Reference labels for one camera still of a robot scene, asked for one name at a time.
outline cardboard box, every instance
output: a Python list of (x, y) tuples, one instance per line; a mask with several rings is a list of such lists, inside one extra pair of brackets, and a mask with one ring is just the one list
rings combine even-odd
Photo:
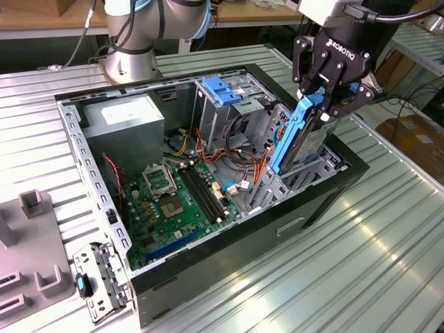
[[(396, 119), (389, 119), (376, 131), (390, 141), (395, 122)], [(444, 184), (444, 129), (418, 115), (401, 117), (393, 144), (431, 177)]]
[(61, 16), (75, 0), (0, 0), (0, 7), (28, 10), (50, 16)]

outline slotted metal surface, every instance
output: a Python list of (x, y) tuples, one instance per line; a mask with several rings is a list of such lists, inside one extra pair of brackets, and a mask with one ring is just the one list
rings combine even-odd
[(403, 25), (390, 46), (437, 76), (444, 75), (444, 36), (434, 35), (419, 26)]
[[(295, 95), (291, 68), (263, 46), (159, 58), (162, 72), (255, 62)], [(51, 95), (107, 85), (99, 67), (0, 76), (0, 200), (51, 194), (69, 259), (101, 240)], [(336, 134), (369, 165), (316, 225), (149, 325), (150, 332), (433, 332), (444, 319), (444, 200), (359, 120)], [(130, 309), (94, 327), (74, 295), (4, 332), (138, 332)]]

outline motherboard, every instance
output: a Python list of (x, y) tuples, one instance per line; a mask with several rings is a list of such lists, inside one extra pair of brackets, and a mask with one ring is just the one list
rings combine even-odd
[[(127, 231), (133, 243), (128, 252), (132, 270), (241, 218), (229, 196), (218, 190), (219, 184), (204, 162), (162, 167), (148, 172), (149, 176), (145, 170), (136, 181), (123, 186)], [(169, 183), (176, 191), (158, 196), (156, 190)]]

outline red cable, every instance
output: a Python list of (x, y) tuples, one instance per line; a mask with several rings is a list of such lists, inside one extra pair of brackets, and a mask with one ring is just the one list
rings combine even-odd
[(103, 155), (102, 157), (111, 164), (111, 167), (113, 168), (114, 173), (116, 174), (117, 185), (118, 185), (118, 190), (119, 190), (119, 209), (120, 209), (120, 212), (121, 212), (122, 211), (122, 201), (123, 201), (123, 198), (122, 198), (122, 186), (120, 184), (120, 177), (119, 177), (119, 172), (117, 171), (117, 166), (114, 164), (114, 162), (108, 156)]

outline gray block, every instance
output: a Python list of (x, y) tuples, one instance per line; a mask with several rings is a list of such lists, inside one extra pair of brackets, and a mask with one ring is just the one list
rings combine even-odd
[(27, 279), (19, 271), (0, 276), (0, 294), (19, 287), (26, 283)]
[(16, 241), (0, 246), (1, 330), (68, 298), (75, 287), (49, 194), (26, 192), (0, 210), (0, 240), (6, 225)]
[(40, 273), (34, 272), (35, 286), (37, 291), (43, 294), (45, 298), (51, 298), (63, 292), (67, 286), (67, 277), (60, 270), (59, 266), (54, 265), (55, 275), (43, 278)]
[(19, 202), (28, 219), (33, 219), (45, 213), (44, 202), (37, 189), (20, 194)]
[(3, 219), (3, 214), (0, 210), (0, 243), (3, 244), (4, 248), (7, 249), (14, 246), (17, 243), (17, 239), (14, 232), (9, 228), (6, 221)]
[(0, 321), (28, 309), (31, 304), (31, 300), (22, 293), (0, 302)]

